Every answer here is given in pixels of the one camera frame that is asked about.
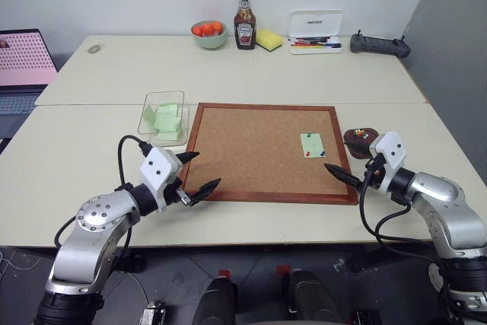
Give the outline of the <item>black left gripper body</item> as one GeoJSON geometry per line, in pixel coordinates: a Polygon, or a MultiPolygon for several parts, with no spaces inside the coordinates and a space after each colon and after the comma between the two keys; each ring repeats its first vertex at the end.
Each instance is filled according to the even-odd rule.
{"type": "Polygon", "coordinates": [[[182,180],[179,178],[179,175],[183,169],[183,165],[177,159],[177,170],[176,173],[170,177],[170,182],[164,188],[164,200],[167,206],[170,206],[177,202],[182,202],[185,206],[189,206],[190,198],[189,196],[183,191],[182,180]]]}

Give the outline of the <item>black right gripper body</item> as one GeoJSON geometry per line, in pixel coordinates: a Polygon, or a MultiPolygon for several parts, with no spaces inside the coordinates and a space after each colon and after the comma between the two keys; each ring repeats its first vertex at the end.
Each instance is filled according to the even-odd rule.
{"type": "Polygon", "coordinates": [[[378,153],[371,158],[365,165],[366,171],[364,173],[363,187],[372,187],[378,190],[385,177],[385,157],[382,153],[378,153]]]}

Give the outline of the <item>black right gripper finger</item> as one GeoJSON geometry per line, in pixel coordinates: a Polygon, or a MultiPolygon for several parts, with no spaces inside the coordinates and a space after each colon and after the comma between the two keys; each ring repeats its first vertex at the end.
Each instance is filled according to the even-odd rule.
{"type": "Polygon", "coordinates": [[[350,174],[344,168],[334,165],[325,163],[324,167],[339,181],[343,183],[361,183],[360,179],[350,174]]]}
{"type": "Polygon", "coordinates": [[[342,168],[328,168],[328,171],[339,181],[353,187],[355,190],[361,189],[361,181],[342,168]]]}

